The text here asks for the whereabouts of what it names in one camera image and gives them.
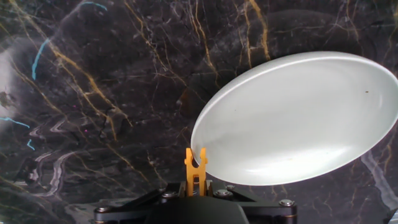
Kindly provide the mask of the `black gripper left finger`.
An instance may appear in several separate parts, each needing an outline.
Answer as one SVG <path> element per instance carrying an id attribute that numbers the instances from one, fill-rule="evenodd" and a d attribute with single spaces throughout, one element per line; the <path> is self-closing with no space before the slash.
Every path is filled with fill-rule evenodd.
<path id="1" fill-rule="evenodd" d="M 143 220 L 161 203 L 185 196 L 186 182 L 174 182 L 155 189 L 121 206 L 103 205 L 94 209 L 95 223 L 121 223 L 126 220 Z"/>

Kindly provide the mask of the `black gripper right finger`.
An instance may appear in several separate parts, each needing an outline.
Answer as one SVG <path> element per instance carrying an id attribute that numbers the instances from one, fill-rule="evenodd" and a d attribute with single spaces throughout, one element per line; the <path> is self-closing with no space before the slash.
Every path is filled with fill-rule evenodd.
<path id="1" fill-rule="evenodd" d="M 207 180 L 206 195 L 242 208 L 249 223 L 297 224 L 297 204 L 293 200 L 266 201 L 234 185 Z"/>

